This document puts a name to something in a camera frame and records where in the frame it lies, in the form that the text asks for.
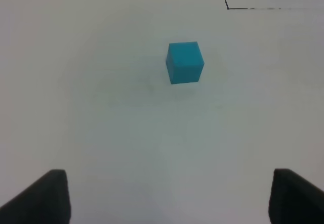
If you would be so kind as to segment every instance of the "cube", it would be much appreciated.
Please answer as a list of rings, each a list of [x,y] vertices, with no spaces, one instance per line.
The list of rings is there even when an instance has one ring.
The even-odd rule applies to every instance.
[[[199,81],[204,64],[197,42],[169,44],[167,69],[171,84]]]

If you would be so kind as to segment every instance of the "cube top face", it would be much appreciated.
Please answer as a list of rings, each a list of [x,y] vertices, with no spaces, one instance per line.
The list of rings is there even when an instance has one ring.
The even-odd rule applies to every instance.
[[[171,43],[169,50],[176,67],[204,66],[204,60],[197,42]]]

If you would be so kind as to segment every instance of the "blue cube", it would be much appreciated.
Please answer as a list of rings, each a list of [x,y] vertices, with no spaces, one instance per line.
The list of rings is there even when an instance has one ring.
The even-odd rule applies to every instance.
[[[197,42],[171,43],[167,69],[171,84],[199,81],[204,60]]]

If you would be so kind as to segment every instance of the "cyan block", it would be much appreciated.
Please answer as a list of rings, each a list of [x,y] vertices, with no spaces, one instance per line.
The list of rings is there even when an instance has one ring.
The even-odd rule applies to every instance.
[[[197,42],[169,44],[167,69],[171,84],[199,81],[204,64]]]

